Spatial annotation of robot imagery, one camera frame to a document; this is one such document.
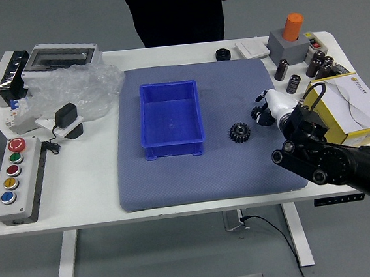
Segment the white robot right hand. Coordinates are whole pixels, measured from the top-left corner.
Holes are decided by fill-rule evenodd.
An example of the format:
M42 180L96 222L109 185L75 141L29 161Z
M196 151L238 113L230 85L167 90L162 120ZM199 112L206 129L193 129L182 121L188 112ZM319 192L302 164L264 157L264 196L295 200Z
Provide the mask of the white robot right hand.
M251 117L261 126L271 126L276 123L280 128L290 117L298 101L275 89L264 90L257 96L255 101L261 102L262 106L255 106L251 111Z

